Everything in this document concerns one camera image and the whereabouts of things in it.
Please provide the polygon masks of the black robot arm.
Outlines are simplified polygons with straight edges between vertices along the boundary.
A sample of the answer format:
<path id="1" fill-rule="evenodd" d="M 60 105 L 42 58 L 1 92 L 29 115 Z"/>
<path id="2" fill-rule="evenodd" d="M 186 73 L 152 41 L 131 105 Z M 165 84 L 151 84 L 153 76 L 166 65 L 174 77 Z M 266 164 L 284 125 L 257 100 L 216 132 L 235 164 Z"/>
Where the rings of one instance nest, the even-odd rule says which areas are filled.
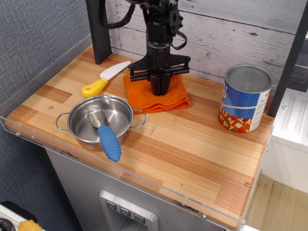
<path id="1" fill-rule="evenodd" d="M 170 48 L 180 50 L 187 37 L 179 32 L 183 27 L 176 0 L 144 0 L 136 2 L 143 11 L 146 23 L 146 55 L 128 66 L 130 80 L 147 80 L 154 95 L 168 92 L 174 75 L 188 73 L 190 57 L 170 53 Z"/>

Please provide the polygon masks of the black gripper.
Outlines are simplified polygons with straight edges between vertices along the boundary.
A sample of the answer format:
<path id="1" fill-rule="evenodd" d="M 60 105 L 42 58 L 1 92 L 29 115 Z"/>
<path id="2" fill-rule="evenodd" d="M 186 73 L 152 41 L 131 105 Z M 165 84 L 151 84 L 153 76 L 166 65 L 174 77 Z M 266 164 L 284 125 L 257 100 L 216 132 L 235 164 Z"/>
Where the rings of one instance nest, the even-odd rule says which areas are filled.
<path id="1" fill-rule="evenodd" d="M 150 80 L 154 95 L 166 95 L 172 76 L 190 71 L 190 57 L 171 54 L 171 47 L 171 44 L 147 43 L 146 55 L 128 66 L 130 80 Z"/>

